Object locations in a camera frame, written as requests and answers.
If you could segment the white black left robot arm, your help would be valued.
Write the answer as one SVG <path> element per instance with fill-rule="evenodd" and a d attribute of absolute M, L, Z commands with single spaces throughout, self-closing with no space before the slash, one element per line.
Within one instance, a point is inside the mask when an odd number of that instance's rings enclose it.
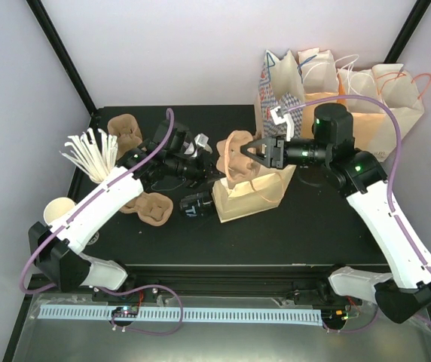
<path fill-rule="evenodd" d="M 30 227 L 32 255 L 27 264 L 50 280 L 36 292 L 98 287 L 127 301 L 135 295 L 136 282 L 126 268 L 87 255 L 86 246 L 117 212 L 136 213 L 147 224 L 163 225 L 173 212 L 173 202 L 148 189 L 168 176 L 183 179 L 189 188 L 213 181 L 218 171 L 209 138 L 203 133 L 192 135 L 168 114 L 154 137 L 144 140 L 136 119 L 123 114 L 111 119 L 106 130 L 90 128 L 71 136 L 65 145 L 70 149 L 66 158 L 96 188 L 81 201 L 53 200 L 45 210 L 55 215 Z"/>

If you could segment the cream paper bag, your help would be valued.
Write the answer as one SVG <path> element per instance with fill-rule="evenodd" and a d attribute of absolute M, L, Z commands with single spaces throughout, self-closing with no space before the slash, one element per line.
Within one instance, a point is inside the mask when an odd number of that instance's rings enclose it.
<path fill-rule="evenodd" d="M 230 222 L 279 207 L 296 166 L 282 170 L 261 166 L 250 180 L 235 183 L 231 188 L 227 178 L 216 181 L 212 199 L 221 223 Z"/>

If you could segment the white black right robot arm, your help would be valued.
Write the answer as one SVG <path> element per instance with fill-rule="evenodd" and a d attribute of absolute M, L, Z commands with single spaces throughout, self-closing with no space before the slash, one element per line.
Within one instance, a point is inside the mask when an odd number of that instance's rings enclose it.
<path fill-rule="evenodd" d="M 317 284 L 319 299 L 333 304 L 350 296 L 372 302 L 401 324 L 431 305 L 431 253 L 399 207 L 380 162 L 355 147 L 353 116 L 346 107 L 323 103 L 313 114 L 313 138 L 265 137 L 241 146 L 240 151 L 265 167 L 322 168 L 329 183 L 366 224 L 390 272 L 337 268 Z"/>

